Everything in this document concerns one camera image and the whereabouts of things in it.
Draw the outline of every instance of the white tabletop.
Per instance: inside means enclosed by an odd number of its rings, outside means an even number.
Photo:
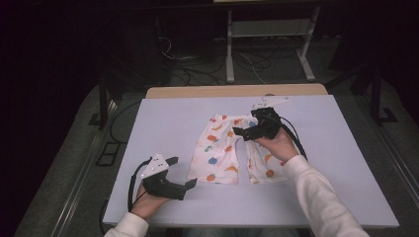
[[[293,123],[308,162],[330,181],[358,221],[364,227],[398,226],[333,96],[289,98],[274,106],[275,111]],[[209,119],[215,114],[249,115],[260,101],[261,97],[143,100],[104,222],[116,224],[126,212],[130,176],[142,161],[156,152],[166,158],[178,156],[179,163],[170,167],[167,179],[183,185],[195,144]],[[242,139],[236,151],[238,185],[197,183],[184,200],[169,201],[147,221],[170,227],[307,226],[289,182],[250,184]]]

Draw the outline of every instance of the hand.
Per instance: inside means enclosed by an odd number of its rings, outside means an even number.
[[[293,140],[283,128],[280,128],[274,139],[263,137],[255,139],[255,142],[267,148],[272,155],[284,162],[298,155],[298,151],[293,145]]]
[[[141,184],[136,193],[138,200],[133,204],[131,213],[141,217],[142,219],[147,219],[151,217],[164,203],[169,201],[169,198],[166,197],[155,197],[145,193],[145,187]]]

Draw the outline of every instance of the baby garment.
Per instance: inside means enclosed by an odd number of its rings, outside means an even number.
[[[233,127],[248,128],[256,125],[251,116],[221,116],[211,118],[197,141],[188,179],[216,184],[237,184],[239,163],[235,143],[241,136]],[[258,143],[245,141],[247,170],[251,183],[274,183],[285,180],[282,162]]]

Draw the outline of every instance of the floor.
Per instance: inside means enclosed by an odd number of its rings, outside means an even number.
[[[340,75],[328,69],[338,39],[314,39],[307,59],[316,82],[326,84]],[[301,39],[247,39],[234,42],[235,83],[306,83],[295,51]],[[225,85],[223,41],[215,50],[173,49],[176,56],[169,86]],[[369,116],[370,89],[362,96],[352,94],[355,78],[328,92],[335,99],[356,138],[384,196],[400,223],[394,229],[369,229],[371,236],[419,236],[419,209],[402,172],[404,162],[416,180],[419,177],[419,128],[403,109],[397,93],[382,84],[381,105],[389,108],[398,122],[378,126]],[[126,94],[110,105],[110,120],[104,129],[89,125],[98,112],[98,89],[80,107],[75,122],[57,154],[45,181],[22,221],[16,236],[102,236],[100,218],[124,156],[130,128],[143,94]],[[110,226],[102,225],[106,231]],[[166,229],[150,228],[151,236],[165,236]]]

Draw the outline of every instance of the white sleeve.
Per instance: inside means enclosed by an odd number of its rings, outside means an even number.
[[[369,236],[336,196],[327,179],[303,156],[289,160],[283,172],[293,182],[299,204],[315,236]]]
[[[127,212],[117,226],[106,233],[105,237],[143,237],[147,229],[148,223],[145,220]]]

